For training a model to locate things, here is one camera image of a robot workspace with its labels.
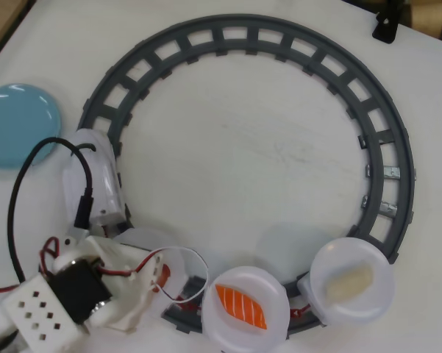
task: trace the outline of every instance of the blue round dish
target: blue round dish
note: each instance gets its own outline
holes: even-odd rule
[[[0,87],[0,168],[21,167],[39,141],[60,135],[60,127],[60,112],[49,94],[31,85]],[[44,146],[34,164],[53,147]]]

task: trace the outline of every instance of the cream colored food item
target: cream colored food item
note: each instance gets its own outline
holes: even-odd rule
[[[325,285],[327,301],[338,304],[359,296],[373,283],[373,277],[373,269],[364,263],[331,278]]]

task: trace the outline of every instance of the white perforated block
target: white perforated block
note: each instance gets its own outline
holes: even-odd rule
[[[86,337],[41,275],[22,284],[3,304],[34,353],[72,352]]]

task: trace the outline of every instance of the white wire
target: white wire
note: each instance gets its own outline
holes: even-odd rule
[[[151,256],[156,252],[158,253],[158,252],[162,252],[163,250],[169,250],[169,249],[185,250],[187,252],[191,252],[191,253],[195,254],[203,262],[204,268],[206,268],[206,282],[204,283],[202,288],[198,291],[198,293],[196,293],[195,295],[191,296],[190,298],[184,299],[184,300],[176,300],[176,299],[172,298],[167,292],[165,292],[165,290],[158,283],[155,284],[155,287],[159,288],[159,290],[161,290],[174,304],[184,304],[184,303],[191,302],[193,299],[195,299],[197,296],[201,295],[201,293],[203,293],[206,290],[207,284],[209,283],[209,268],[207,267],[206,261],[204,261],[203,257],[198,252],[196,252],[195,250],[193,250],[191,248],[187,248],[185,246],[165,246],[163,248],[158,248],[158,249],[152,250],[149,253],[149,255],[147,255],[147,256]]]

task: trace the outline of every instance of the orange salmon slice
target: orange salmon slice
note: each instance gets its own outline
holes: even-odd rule
[[[267,329],[262,307],[246,294],[223,285],[215,285],[222,306],[229,315],[247,324]]]

